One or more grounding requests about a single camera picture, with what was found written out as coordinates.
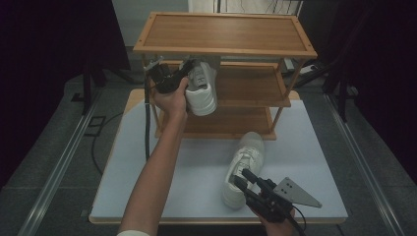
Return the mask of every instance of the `white sneaker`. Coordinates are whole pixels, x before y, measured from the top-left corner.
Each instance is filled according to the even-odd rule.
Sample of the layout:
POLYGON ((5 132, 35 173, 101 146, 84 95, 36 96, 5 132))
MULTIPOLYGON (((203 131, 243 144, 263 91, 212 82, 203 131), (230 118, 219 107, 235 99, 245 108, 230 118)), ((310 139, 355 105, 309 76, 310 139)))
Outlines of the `white sneaker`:
MULTIPOLYGON (((242 175, 243 169, 249 169, 255 175, 259 175, 264 166, 264 158, 265 146, 262 137, 255 132, 244 135, 239 142, 223 183, 222 199, 226 205, 232 208, 240 208, 245 205, 245 196, 234 185, 234 176, 237 175, 247 181, 242 175)), ((253 184, 249 181, 247 183, 248 189, 252 189, 253 184)))
POLYGON ((186 97, 190 110, 197 116, 209 115, 217 108, 216 74, 215 65, 211 66, 204 58, 196 59, 193 70, 188 74, 190 81, 186 97))

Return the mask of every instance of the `human arm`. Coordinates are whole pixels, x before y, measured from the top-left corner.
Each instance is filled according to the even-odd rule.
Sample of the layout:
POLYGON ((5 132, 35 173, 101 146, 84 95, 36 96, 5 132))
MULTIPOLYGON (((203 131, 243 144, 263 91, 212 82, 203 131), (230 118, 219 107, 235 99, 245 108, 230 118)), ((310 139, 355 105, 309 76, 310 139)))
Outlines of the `human arm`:
POLYGON ((187 121, 184 96, 188 79, 168 94, 156 93, 155 104, 167 116, 158 143, 145 164, 126 205, 119 232, 139 230, 156 235, 174 174, 175 163, 187 121))

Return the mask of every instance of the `sleeve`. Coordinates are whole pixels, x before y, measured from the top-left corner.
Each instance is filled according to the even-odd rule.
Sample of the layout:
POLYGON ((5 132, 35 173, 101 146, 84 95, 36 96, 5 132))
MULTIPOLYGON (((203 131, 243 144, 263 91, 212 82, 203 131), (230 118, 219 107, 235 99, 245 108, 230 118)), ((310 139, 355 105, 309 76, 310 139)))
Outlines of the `sleeve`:
POLYGON ((126 230, 117 234, 117 236, 149 236, 147 233, 137 230, 126 230))

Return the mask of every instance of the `white table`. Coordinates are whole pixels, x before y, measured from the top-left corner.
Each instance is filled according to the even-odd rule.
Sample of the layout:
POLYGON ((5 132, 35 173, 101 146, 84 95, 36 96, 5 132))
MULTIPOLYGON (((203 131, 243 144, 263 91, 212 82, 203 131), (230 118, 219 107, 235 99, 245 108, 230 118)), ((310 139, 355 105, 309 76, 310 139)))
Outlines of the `white table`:
MULTIPOLYGON (((292 100, 276 126, 277 140, 265 141, 266 159, 260 177, 278 184, 289 177, 323 204, 298 206, 309 223, 341 223, 347 212, 331 176, 313 126, 301 100, 292 100)), ((151 115, 150 149, 157 139, 151 115)), ((237 140, 183 140, 161 223, 258 224, 244 206, 238 210, 221 200, 221 187, 237 140)), ((125 113, 108 159, 89 220, 119 223, 133 186, 146 163, 145 106, 141 102, 125 113)), ((297 221, 302 219, 298 212, 297 221)))

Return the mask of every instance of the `wooden shelf board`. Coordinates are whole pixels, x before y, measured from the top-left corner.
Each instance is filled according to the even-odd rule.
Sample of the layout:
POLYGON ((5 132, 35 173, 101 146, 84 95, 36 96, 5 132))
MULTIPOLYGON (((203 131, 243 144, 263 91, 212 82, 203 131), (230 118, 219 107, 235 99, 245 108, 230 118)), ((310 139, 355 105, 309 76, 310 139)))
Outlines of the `wooden shelf board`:
POLYGON ((317 57, 295 16, 245 14, 150 13, 134 51, 317 57))
MULTIPOLYGON (((165 127, 163 112, 159 114, 161 130, 156 131, 160 137, 165 127)), ((246 133, 254 131, 265 140, 276 140, 271 130, 269 108, 265 107, 217 107, 207 116, 189 114, 184 138, 189 139, 240 139, 246 133)))
MULTIPOLYGON (((179 61, 165 61, 170 70, 179 61)), ((215 78, 218 106, 290 107, 277 63, 221 62, 215 78)))

